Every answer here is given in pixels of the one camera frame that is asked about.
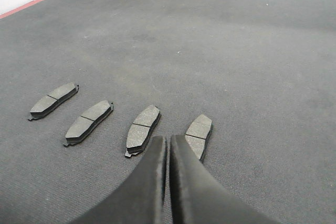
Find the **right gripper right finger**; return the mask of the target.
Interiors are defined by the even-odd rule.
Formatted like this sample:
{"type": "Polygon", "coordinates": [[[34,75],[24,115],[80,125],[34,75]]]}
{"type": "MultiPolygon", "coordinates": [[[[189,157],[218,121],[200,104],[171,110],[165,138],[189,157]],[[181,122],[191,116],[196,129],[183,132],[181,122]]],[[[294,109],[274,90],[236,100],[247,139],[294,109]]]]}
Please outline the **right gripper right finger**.
{"type": "Polygon", "coordinates": [[[275,223],[225,189],[204,167],[185,136],[171,136],[170,195],[174,223],[275,223]]]}

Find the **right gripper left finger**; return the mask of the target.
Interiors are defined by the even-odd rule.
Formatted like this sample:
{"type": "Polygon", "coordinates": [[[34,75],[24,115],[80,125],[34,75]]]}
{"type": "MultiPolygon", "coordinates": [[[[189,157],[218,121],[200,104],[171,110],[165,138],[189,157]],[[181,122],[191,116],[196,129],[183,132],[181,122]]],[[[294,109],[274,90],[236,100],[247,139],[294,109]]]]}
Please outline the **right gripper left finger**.
{"type": "Polygon", "coordinates": [[[144,156],[106,199],[71,223],[162,223],[167,142],[151,138],[144,156]]]}

